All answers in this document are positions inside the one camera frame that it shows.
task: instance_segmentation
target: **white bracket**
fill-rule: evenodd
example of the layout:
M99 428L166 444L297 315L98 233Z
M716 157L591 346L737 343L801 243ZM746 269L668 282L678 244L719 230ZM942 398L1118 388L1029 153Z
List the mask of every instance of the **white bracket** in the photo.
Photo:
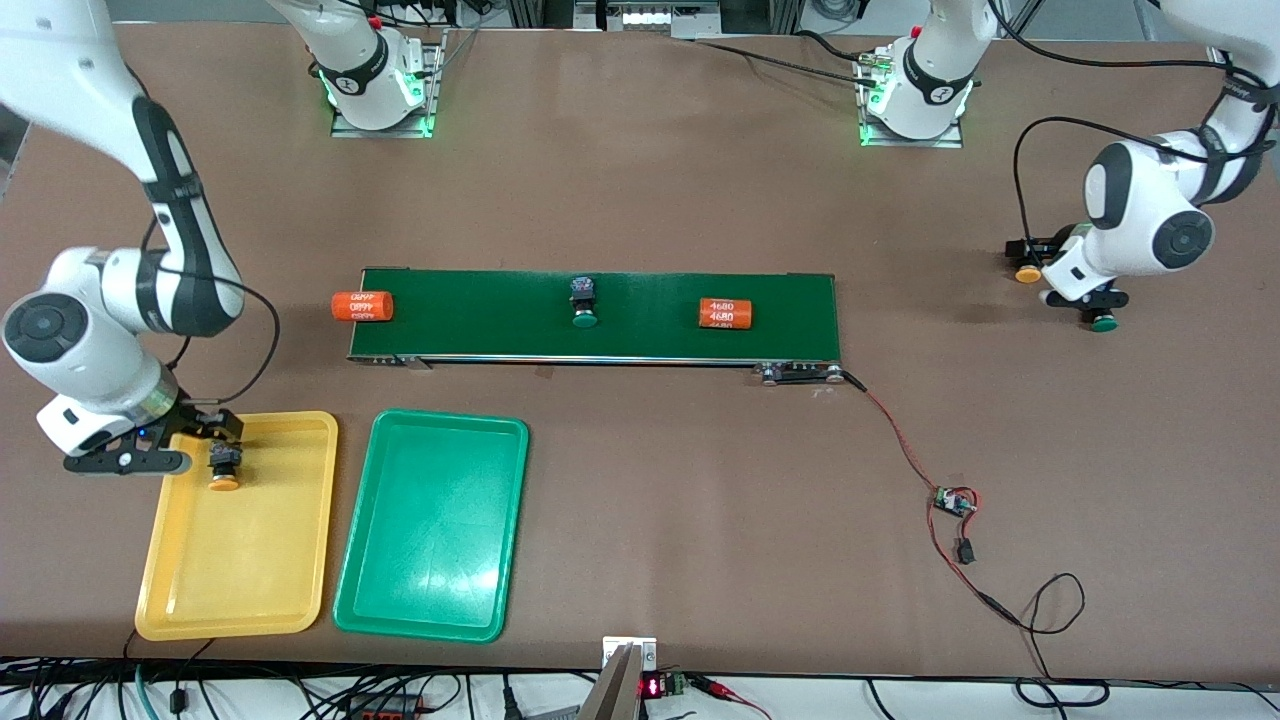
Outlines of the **white bracket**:
M645 673L658 669L658 638L632 638L626 635L607 635L604 638L600 667L608 665L609 659L613 657L613 652L618 650L618 646L623 644L640 646L640 656L644 659Z

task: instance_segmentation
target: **brown table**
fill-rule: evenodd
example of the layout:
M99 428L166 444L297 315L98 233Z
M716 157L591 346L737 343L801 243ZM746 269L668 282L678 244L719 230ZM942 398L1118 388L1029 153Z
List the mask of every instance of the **brown table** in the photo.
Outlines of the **brown table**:
M1053 571L1084 582L1076 628L1043 642L1055 673L1280 679L1275 178L1212 209L1221 242L1196 268L1124 281L1134 302L1112 334L1041 306L998 258L1018 233L1010 152L1024 124L1068 113L1185 127L1215 73L1074 68L997 42L965 150L882 150L858 146L846 85L648 35L485 33L451 68L435 140L361 142L326 137L288 27L119 31L182 128L246 281L282 307L279 356L234 407L324 409L342 425L321 619L219 641L211 656L588 667L602 635L635 633L659 638L663 662L714 670L1033 673L1019 633L934 555L922 487L851 387L763 389L735 370L361 368L326 309L365 265L829 272L846 365L940 479L983 492L973 579L1015 609ZM841 69L806 41L744 44ZM1083 172L1107 140L1037 132L1025 178L1050 233L1082 218ZM137 242L147 213L124 169L33 132L0 205L4 304L63 247ZM268 337L251 305L193 345L180 378L195 395L233 388ZM64 474L33 419L49 396L0 363L0 652L116 655L159 479ZM394 406L532 429L494 644L329 620L370 423ZM1056 594L1044 620L1071 603Z

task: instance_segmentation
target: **green conveyor belt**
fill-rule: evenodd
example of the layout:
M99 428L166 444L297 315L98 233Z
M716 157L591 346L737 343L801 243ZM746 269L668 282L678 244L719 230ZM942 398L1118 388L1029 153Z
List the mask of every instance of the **green conveyor belt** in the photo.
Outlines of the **green conveyor belt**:
M572 323L570 281L595 281L599 324ZM385 290L394 316L357 323L352 360L750 366L838 363L831 275L724 275L369 268L361 290ZM751 329L698 327L703 297L750 300Z

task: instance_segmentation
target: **plastic tray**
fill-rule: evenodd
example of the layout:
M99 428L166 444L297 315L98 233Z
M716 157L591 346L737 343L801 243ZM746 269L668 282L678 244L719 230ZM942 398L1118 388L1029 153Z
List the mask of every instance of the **plastic tray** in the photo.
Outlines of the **plastic tray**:
M207 441L170 442L193 460L160 488L134 614L148 641L297 633L320 612L338 424L328 413L241 419L230 492L207 487Z
M502 633L529 428L387 410L374 421L333 620L486 643Z

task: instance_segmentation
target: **teal cable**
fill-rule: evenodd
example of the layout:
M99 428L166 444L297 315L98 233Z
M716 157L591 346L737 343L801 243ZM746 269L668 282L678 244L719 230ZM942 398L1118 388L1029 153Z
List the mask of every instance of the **teal cable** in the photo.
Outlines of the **teal cable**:
M151 707L151 698L147 697L147 687L142 684L142 665L133 666L133 687L138 689L138 700L142 701L142 710L146 711L150 720L160 720L156 715L156 708Z

